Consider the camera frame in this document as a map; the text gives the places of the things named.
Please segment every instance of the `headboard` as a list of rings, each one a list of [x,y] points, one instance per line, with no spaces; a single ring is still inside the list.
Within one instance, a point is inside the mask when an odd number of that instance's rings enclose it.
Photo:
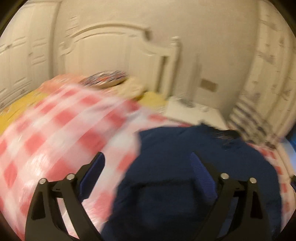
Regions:
[[[97,23],[73,33],[59,46],[59,73],[93,75],[104,70],[122,70],[134,76],[147,90],[171,95],[179,38],[169,47],[148,41],[149,27],[131,23]]]

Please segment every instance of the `wall outlet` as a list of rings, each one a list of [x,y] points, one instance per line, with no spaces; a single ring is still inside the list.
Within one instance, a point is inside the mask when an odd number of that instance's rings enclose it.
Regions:
[[[205,90],[208,90],[210,92],[217,92],[217,90],[218,90],[217,83],[214,83],[214,82],[206,80],[206,79],[202,79],[200,87]]]

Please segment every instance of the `curtain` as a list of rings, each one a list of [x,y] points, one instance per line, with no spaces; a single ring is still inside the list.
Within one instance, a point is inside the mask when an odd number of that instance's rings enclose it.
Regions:
[[[258,1],[257,48],[229,125],[255,144],[275,148],[296,120],[296,38],[268,1]]]

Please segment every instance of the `yellow blanket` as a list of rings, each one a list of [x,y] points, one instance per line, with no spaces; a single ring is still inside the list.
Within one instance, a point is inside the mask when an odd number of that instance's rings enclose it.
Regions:
[[[2,135],[6,128],[28,107],[37,104],[47,96],[48,94],[34,90],[6,107],[2,112],[0,112],[0,135]],[[159,94],[150,91],[146,92],[138,102],[141,105],[153,110],[159,110],[159,108],[166,105],[164,98],[162,98]]]

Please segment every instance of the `metal screw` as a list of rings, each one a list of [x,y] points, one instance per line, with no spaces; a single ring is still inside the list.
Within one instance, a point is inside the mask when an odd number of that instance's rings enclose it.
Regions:
[[[226,179],[229,178],[229,175],[227,173],[222,173],[221,174],[221,178],[224,179],[224,180],[226,180]]]
[[[68,174],[68,176],[67,176],[67,179],[68,179],[69,181],[73,180],[74,178],[75,178],[75,175],[74,175],[73,173]]]
[[[42,178],[42,179],[40,179],[39,180],[39,183],[42,185],[42,184],[44,184],[44,183],[46,183],[47,182],[47,180],[45,179],[45,178]]]
[[[250,182],[253,183],[253,184],[255,184],[255,183],[257,183],[257,180],[255,178],[251,177],[250,178]]]

